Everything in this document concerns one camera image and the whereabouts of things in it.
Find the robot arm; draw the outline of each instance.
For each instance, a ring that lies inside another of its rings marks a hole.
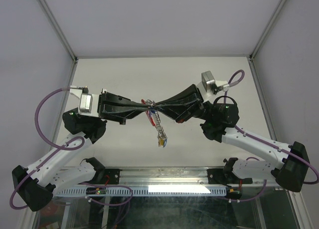
[[[219,91],[226,92],[237,83],[217,81],[208,71],[202,73],[202,81],[197,86],[193,84],[178,95],[152,105],[133,102],[108,93],[106,89],[102,89],[101,94],[90,94],[86,87],[72,86],[70,93],[80,102],[78,108],[63,114],[65,128],[70,134],[61,145],[68,149],[81,145],[84,140],[83,146],[70,151],[53,149],[27,168],[17,166],[12,171],[15,192],[19,193],[32,211],[38,211],[61,190],[84,181],[100,181],[105,167],[95,158],[87,159],[74,169],[59,171],[76,154],[103,136],[106,120],[124,125],[127,119],[149,110],[159,111],[177,123],[186,122],[192,117],[202,119],[205,122],[201,127],[209,140],[237,146],[264,159],[257,162],[237,158],[226,160],[222,170],[225,180],[228,177],[275,180],[283,188],[299,192],[308,166],[281,150],[292,152],[309,162],[304,145],[295,142],[290,146],[239,128],[236,126],[239,120],[237,103],[230,97],[232,104],[225,101],[218,103],[219,99],[226,96],[216,98],[213,103],[209,102]]]
[[[95,158],[86,159],[76,168],[60,170],[103,136],[106,121],[81,116],[77,109],[65,112],[63,121],[70,132],[60,144],[65,150],[52,149],[27,168],[19,165],[12,171],[14,187],[34,212],[46,206],[60,191],[82,182],[99,181],[104,177],[105,167]],[[82,147],[79,149],[72,150],[80,145]]]
[[[201,82],[191,85],[178,95],[154,105],[132,102],[122,96],[102,90],[100,95],[89,94],[87,89],[74,89],[71,93],[80,99],[78,111],[81,115],[104,118],[125,124],[126,119],[132,119],[147,110],[157,110],[175,120],[177,123],[186,122],[195,117],[205,120],[201,124],[204,135],[220,143],[242,148],[264,161],[244,161],[232,158],[224,168],[224,174],[232,174],[240,179],[254,178],[276,181],[283,188],[299,192],[307,174],[308,166],[281,152],[282,149],[297,154],[309,162],[304,145],[295,142],[293,146],[275,142],[250,133],[236,126],[239,116],[238,107],[233,103],[209,100],[220,92],[226,92],[238,82],[215,80],[210,71],[202,73]]]

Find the white wall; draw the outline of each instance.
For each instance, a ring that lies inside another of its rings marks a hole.
[[[46,0],[78,57],[248,55],[279,0]]]
[[[9,206],[11,171],[48,149],[36,133],[34,112],[46,94],[67,84],[72,62],[36,0],[0,0],[0,23],[0,222],[8,229],[20,213]],[[48,137],[61,100],[56,96],[40,113]]]
[[[303,143],[317,169],[318,12],[318,0],[289,0],[255,61],[278,139]],[[310,172],[307,178],[315,176]],[[318,185],[304,185],[302,190],[316,228],[318,189]]]
[[[239,69],[246,76],[229,91],[238,102],[239,124],[269,137],[245,57],[80,59],[72,84],[88,86],[91,93],[98,94],[106,88],[136,102],[142,98],[158,102],[199,83],[202,72],[211,70],[216,80],[228,81]],[[70,96],[67,110],[77,106],[78,100]],[[82,159],[94,156],[105,166],[223,166],[224,158],[250,156],[239,148],[207,140],[199,126],[202,120],[177,124],[164,115],[160,118],[168,137],[164,149],[158,147],[157,131],[142,113],[127,120],[126,125],[108,122],[106,134],[68,165],[78,165]],[[58,141],[66,135],[61,126]]]

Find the glass panel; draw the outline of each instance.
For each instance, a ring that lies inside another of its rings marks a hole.
[[[245,198],[260,187],[243,188]],[[95,197],[117,204],[125,197]],[[34,229],[297,229],[284,190],[267,188],[259,200],[229,203],[217,197],[133,197],[120,207],[88,203],[85,198],[54,198],[42,209]]]

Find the gray wall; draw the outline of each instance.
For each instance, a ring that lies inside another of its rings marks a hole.
[[[9,207],[11,171],[48,149],[36,133],[34,112],[47,93],[67,84],[72,61],[36,0],[0,0],[0,23],[0,222],[1,228],[14,228],[20,212]],[[41,112],[47,136],[61,100],[56,96]]]
[[[46,0],[78,57],[248,55],[279,0]]]
[[[255,61],[278,139],[305,144],[310,161],[317,168],[318,12],[318,0],[289,0]],[[307,178],[313,180],[315,176],[308,172]],[[318,185],[304,185],[302,190],[316,228],[318,189]]]

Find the metal bracket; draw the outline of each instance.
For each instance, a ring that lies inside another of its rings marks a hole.
[[[211,71],[201,73],[201,83],[203,84],[203,87],[207,93],[211,92],[211,87],[213,84],[215,84],[215,78]]]
[[[108,185],[118,185],[120,181],[120,172],[121,170],[116,168],[106,168],[104,171],[104,177],[99,181],[90,181],[92,184],[102,184],[104,185],[107,180],[109,180]]]
[[[208,184],[240,184],[240,180],[242,181],[242,184],[253,184],[253,180],[251,178],[240,179],[233,173],[226,176],[222,168],[207,169],[207,178]]]

